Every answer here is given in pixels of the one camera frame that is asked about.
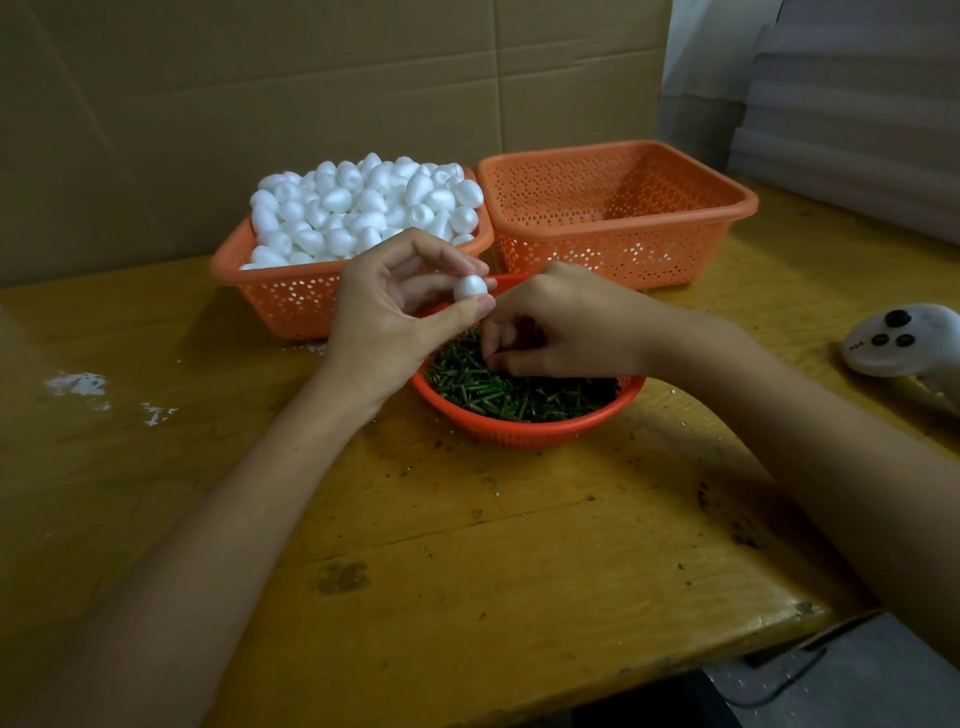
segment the orange plastic basket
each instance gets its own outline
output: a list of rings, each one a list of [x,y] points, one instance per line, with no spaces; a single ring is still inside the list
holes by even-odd
[[[493,277],[497,281],[496,291],[493,293],[495,296],[499,296],[504,291],[509,291],[515,285],[530,278],[523,275]],[[435,306],[422,312],[420,316],[427,316],[442,308],[446,308],[446,306]],[[430,359],[427,359],[420,367],[420,372],[425,371],[429,365]],[[575,417],[572,420],[564,420],[559,423],[527,424],[495,420],[492,417],[484,417],[463,407],[458,407],[434,392],[420,372],[411,377],[411,384],[414,385],[414,389],[423,395],[425,400],[440,410],[448,420],[482,443],[511,449],[552,449],[565,445],[579,437],[581,432],[608,420],[630,404],[639,394],[643,383],[646,381],[642,376],[621,376],[617,379],[620,391],[616,399],[606,407],[583,417]]]
[[[471,180],[473,173],[464,169]],[[475,237],[457,246],[467,255],[479,256],[493,244],[493,227],[486,206],[477,209],[480,218]],[[330,333],[340,272],[348,263],[289,265],[241,271],[256,247],[256,235],[248,216],[210,259],[210,275],[224,285],[240,289],[267,328],[281,339],[323,339]]]
[[[634,289],[696,280],[756,195],[657,141],[489,157],[477,167],[511,273],[551,260]]]

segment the controller button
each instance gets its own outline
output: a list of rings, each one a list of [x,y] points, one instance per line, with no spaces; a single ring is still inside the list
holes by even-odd
[[[913,321],[913,317],[902,308],[890,311],[883,317],[883,323],[890,328],[905,327],[911,321]]]

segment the cable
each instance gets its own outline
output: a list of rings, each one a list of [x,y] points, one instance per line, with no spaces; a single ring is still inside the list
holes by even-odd
[[[723,693],[720,693],[720,697],[727,701],[727,705],[732,705],[735,708],[743,708],[746,710],[751,710],[753,708],[762,708],[765,705],[770,705],[774,700],[779,698],[783,693],[793,685],[796,685],[797,681],[800,680],[804,675],[814,669],[821,660],[824,659],[824,656],[827,654],[827,648],[824,647],[817,654],[810,658],[810,661],[797,670],[796,673],[788,677],[782,683],[780,683],[769,695],[760,698],[759,700],[752,700],[750,702],[741,703],[739,700],[731,700],[726,697]]]

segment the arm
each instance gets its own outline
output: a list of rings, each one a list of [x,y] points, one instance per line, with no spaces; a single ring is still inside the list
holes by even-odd
[[[532,316],[549,343],[516,345]],[[960,665],[960,467],[835,397],[740,328],[553,264],[503,294],[484,355],[518,375],[652,376],[744,441],[887,607]]]
[[[13,725],[199,725],[326,469],[423,359],[493,300],[468,299],[422,320],[404,311],[448,294],[461,275],[488,272],[420,231],[353,260],[341,276],[321,370],[94,613],[62,669]]]

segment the wooden table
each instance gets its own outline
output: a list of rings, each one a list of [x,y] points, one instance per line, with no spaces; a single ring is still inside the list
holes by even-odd
[[[658,298],[730,317],[828,388],[960,449],[916,385],[850,376],[831,347],[893,304],[960,308],[960,249],[756,188],[760,212],[704,277]],[[202,258],[3,291],[0,309],[5,712],[320,358],[272,338]],[[84,372],[106,378],[103,395],[45,383]],[[683,392],[649,382],[625,414],[533,453],[474,444],[406,388],[318,490],[208,723],[506,725],[872,605]]]

